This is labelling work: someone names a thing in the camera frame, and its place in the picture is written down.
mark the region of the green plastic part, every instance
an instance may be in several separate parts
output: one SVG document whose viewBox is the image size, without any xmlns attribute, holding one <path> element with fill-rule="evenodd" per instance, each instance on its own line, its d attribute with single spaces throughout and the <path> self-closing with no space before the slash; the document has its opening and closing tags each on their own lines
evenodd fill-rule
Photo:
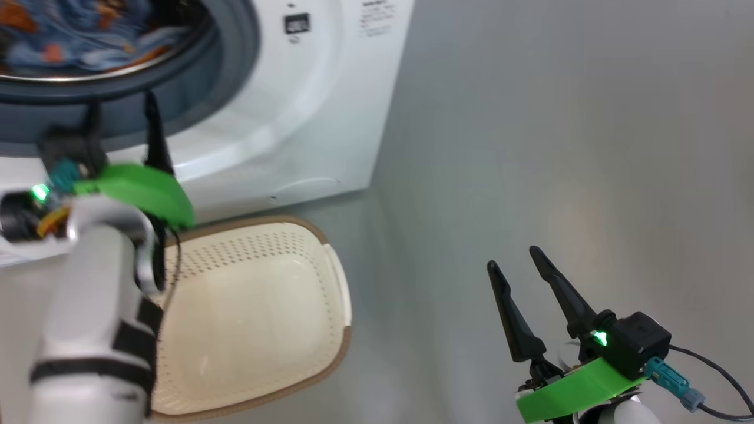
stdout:
<svg viewBox="0 0 754 424">
<path fill-rule="evenodd" d="M 95 180 L 78 181 L 76 195 L 102 193 L 182 229 L 194 225 L 194 207 L 172 175 L 141 164 L 111 164 Z"/>
<path fill-rule="evenodd" d="M 602 358 L 516 401 L 525 422 L 571 416 L 636 387 L 645 378 L 630 381 Z"/>
</svg>

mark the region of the green led light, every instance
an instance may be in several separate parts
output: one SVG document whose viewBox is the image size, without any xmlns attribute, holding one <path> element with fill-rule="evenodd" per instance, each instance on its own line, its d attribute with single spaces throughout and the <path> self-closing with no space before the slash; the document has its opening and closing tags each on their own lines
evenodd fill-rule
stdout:
<svg viewBox="0 0 754 424">
<path fill-rule="evenodd" d="M 603 346 L 607 346 L 607 345 L 608 345 L 608 334 L 607 334 L 607 333 L 605 333 L 604 331 L 597 331 L 597 332 L 596 332 L 596 333 L 594 334 L 594 339 L 595 339 L 595 340 L 596 340 L 596 341 L 597 341 L 597 342 L 598 342 L 598 343 L 599 343 L 600 345 L 603 345 Z"/>
<path fill-rule="evenodd" d="M 49 192 L 50 189 L 45 184 L 37 184 L 36 186 L 32 187 L 32 194 L 39 201 L 44 201 L 47 198 L 47 194 Z"/>
</svg>

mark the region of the teal connector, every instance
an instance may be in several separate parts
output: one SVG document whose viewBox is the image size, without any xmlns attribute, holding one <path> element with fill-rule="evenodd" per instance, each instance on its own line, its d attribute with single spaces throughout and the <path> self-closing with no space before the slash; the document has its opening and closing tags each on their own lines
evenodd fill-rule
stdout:
<svg viewBox="0 0 754 424">
<path fill-rule="evenodd" d="M 684 376 L 657 356 L 647 362 L 644 375 L 658 386 L 673 393 L 673 396 L 677 397 L 683 407 L 690 412 L 695 412 L 699 409 L 699 405 L 704 402 L 704 395 L 699 393 L 698 390 L 692 389 Z"/>
</svg>

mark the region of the gray connector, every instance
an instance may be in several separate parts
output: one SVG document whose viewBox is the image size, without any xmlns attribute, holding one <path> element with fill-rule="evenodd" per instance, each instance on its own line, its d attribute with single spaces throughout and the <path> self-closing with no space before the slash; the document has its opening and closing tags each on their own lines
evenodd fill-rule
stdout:
<svg viewBox="0 0 754 424">
<path fill-rule="evenodd" d="M 698 390 L 689 389 L 680 399 L 681 405 L 684 408 L 689 412 L 696 412 L 699 409 L 699 405 L 703 404 L 706 398 Z"/>
</svg>

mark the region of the blue clothing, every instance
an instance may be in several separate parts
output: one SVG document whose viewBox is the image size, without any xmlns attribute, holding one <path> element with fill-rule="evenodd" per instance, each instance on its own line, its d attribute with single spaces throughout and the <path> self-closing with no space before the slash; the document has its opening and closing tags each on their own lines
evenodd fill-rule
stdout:
<svg viewBox="0 0 754 424">
<path fill-rule="evenodd" d="M 147 32 L 149 0 L 121 0 L 125 8 L 100 28 L 102 0 L 15 0 L 37 24 L 37 31 L 4 27 L 14 36 L 5 62 L 10 66 L 66 67 L 91 71 L 127 66 L 158 48 L 170 47 L 187 34 L 184 26 Z"/>
</svg>

